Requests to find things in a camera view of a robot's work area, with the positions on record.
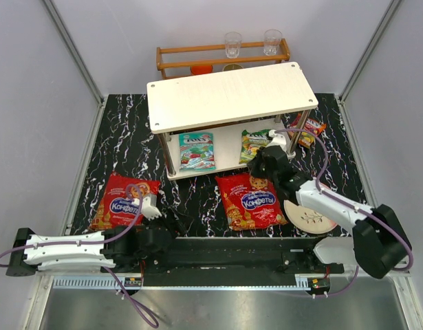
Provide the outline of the green yellow Fox's candy bag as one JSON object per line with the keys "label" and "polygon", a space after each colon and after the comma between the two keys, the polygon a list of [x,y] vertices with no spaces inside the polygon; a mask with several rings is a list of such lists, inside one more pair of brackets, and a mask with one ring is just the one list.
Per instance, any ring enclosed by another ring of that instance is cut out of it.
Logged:
{"label": "green yellow Fox's candy bag", "polygon": [[253,132],[242,131],[239,164],[247,164],[253,160],[257,155],[257,151],[270,143],[269,132],[269,129]]}

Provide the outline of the orange Fox's candy bag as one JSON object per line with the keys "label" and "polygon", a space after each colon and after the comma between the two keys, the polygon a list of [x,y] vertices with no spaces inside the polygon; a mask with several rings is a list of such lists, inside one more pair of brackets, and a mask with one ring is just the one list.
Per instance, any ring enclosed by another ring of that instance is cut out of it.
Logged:
{"label": "orange Fox's candy bag", "polygon": [[[297,117],[291,123],[290,127],[296,128],[300,119],[301,119],[301,113],[298,113]],[[316,141],[315,135],[319,136],[326,129],[326,127],[327,127],[326,124],[322,124],[322,123],[320,123],[320,122],[318,122],[314,119],[308,118],[305,122],[305,126],[303,127],[303,129],[311,132],[312,134],[302,132],[301,135],[300,135],[300,138],[298,140],[298,143],[301,146],[309,149],[311,147],[311,145],[313,143],[315,143],[315,141]],[[298,133],[298,132],[289,131],[288,136],[292,139],[292,137],[295,133]]]}

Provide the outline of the teal Fox's mint candy bag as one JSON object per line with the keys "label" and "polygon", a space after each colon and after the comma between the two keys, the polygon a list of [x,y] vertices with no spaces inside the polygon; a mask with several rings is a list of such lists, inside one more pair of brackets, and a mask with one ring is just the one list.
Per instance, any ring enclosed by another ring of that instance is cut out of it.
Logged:
{"label": "teal Fox's mint candy bag", "polygon": [[182,133],[179,135],[179,143],[181,171],[211,171],[216,169],[212,133]]}

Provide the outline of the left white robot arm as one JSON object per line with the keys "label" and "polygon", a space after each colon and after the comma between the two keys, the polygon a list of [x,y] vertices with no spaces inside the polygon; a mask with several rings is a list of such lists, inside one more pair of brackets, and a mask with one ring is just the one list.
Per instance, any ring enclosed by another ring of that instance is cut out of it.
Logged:
{"label": "left white robot arm", "polygon": [[6,276],[32,276],[37,272],[112,270],[137,272],[144,262],[161,256],[177,237],[186,235],[186,217],[169,208],[143,224],[125,225],[76,236],[41,236],[29,228],[18,229]]}

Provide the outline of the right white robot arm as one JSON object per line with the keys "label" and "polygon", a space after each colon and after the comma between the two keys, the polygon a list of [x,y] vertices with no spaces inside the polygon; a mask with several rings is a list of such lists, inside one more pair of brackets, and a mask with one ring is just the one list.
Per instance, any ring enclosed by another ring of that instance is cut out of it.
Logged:
{"label": "right white robot arm", "polygon": [[281,203],[309,208],[345,229],[351,235],[354,260],[368,275],[381,279],[391,271],[412,268],[411,244],[390,207],[372,208],[322,186],[318,177],[292,168],[280,146],[261,148],[248,168],[251,176],[273,184]]}

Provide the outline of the right red Konfety candy bag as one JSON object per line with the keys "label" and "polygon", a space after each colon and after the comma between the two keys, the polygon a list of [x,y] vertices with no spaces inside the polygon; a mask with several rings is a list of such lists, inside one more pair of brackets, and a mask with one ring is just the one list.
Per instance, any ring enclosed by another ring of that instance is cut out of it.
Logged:
{"label": "right red Konfety candy bag", "polygon": [[217,177],[216,181],[230,229],[266,229],[288,222],[267,179],[241,173]]}

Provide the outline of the red konfety candy bag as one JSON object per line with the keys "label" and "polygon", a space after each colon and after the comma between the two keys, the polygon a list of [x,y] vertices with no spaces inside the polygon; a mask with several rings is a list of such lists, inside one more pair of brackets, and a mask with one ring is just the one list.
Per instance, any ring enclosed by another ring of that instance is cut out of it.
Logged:
{"label": "red konfety candy bag", "polygon": [[128,226],[138,213],[132,199],[139,198],[139,194],[157,196],[160,185],[158,180],[136,179],[112,172],[89,228],[98,231]]}
{"label": "red konfety candy bag", "polygon": [[288,222],[267,179],[241,173],[217,177],[216,181],[230,229],[266,229]]}

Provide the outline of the white two-tier shelf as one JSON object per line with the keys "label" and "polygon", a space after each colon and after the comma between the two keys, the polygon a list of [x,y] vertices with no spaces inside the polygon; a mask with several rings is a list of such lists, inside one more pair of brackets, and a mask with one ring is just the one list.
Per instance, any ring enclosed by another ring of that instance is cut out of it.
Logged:
{"label": "white two-tier shelf", "polygon": [[296,62],[150,82],[147,102],[169,180],[199,175],[180,168],[181,132],[212,133],[215,171],[229,171],[243,167],[242,131],[284,129],[281,116],[295,112],[301,114],[301,128],[318,106]]}

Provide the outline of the cream floral plate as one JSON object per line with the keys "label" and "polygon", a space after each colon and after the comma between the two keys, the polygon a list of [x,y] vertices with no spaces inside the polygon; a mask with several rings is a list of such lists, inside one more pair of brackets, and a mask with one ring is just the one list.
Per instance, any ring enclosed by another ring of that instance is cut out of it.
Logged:
{"label": "cream floral plate", "polygon": [[291,201],[284,201],[284,210],[296,228],[309,234],[326,234],[337,227],[335,222],[324,215]]}

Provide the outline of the black marble mat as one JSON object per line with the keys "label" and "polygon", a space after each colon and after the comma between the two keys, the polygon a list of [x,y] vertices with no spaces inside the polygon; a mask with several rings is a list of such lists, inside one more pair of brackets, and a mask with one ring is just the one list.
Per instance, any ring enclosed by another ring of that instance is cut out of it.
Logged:
{"label": "black marble mat", "polygon": [[[310,114],[327,125],[320,138],[324,145],[298,147],[292,165],[315,176],[328,154],[329,166],[322,182],[332,190],[360,203],[369,203],[365,194],[348,132],[338,101],[332,93],[318,93],[318,108]],[[166,214],[173,206],[190,215],[194,222],[190,237],[305,237],[291,223],[263,230],[235,231],[228,226],[220,191],[214,175],[179,181],[166,176],[159,140],[149,128],[148,102],[144,94],[110,95],[105,105],[85,178],[76,204],[70,234],[89,230],[110,174],[161,182],[158,207]]]}

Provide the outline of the orange round object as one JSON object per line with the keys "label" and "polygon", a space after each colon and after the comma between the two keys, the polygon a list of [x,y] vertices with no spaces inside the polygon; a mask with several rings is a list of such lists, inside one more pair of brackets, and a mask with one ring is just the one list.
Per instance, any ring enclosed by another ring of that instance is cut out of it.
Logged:
{"label": "orange round object", "polygon": [[213,72],[212,65],[194,65],[191,66],[191,74],[194,76],[203,75],[203,74],[210,74]]}

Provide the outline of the right clear drinking glass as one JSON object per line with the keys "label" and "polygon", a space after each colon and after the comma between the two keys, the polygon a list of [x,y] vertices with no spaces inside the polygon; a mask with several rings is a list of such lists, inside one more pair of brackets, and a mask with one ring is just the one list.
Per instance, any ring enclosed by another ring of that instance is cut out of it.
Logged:
{"label": "right clear drinking glass", "polygon": [[263,35],[263,53],[266,56],[275,56],[282,39],[282,33],[279,30],[267,30]]}

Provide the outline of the clear drinking glass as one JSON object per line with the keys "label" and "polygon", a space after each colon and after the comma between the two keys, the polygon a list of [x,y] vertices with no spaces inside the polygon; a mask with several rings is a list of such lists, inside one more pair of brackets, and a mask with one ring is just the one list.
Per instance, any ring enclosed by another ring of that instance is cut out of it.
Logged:
{"label": "clear drinking glass", "polygon": [[241,49],[242,36],[238,32],[228,32],[224,37],[227,58],[237,58]]}
{"label": "clear drinking glass", "polygon": [[263,53],[266,56],[275,56],[282,39],[282,33],[279,30],[267,30],[263,35]]}

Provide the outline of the brown wooden rack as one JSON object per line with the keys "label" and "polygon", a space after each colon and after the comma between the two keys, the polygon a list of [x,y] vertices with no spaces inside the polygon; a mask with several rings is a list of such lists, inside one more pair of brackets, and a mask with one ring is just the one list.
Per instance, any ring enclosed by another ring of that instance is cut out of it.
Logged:
{"label": "brown wooden rack", "polygon": [[239,55],[228,58],[224,44],[201,45],[192,47],[172,47],[156,49],[156,68],[161,73],[162,79],[181,78],[190,76],[192,67],[212,67],[215,71],[227,65],[288,62],[291,58],[290,48],[283,38],[279,41],[275,55],[266,55],[263,52],[263,42],[242,43]]}

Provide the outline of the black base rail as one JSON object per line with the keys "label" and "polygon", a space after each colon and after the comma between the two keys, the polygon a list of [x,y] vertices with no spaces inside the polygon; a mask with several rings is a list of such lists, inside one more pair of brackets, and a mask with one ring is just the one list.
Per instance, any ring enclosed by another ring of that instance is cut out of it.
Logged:
{"label": "black base rail", "polygon": [[316,238],[176,238],[147,247],[133,239],[114,243],[114,271],[143,271],[145,287],[192,289],[285,287],[297,275],[343,274],[339,264],[325,265],[313,248]]}

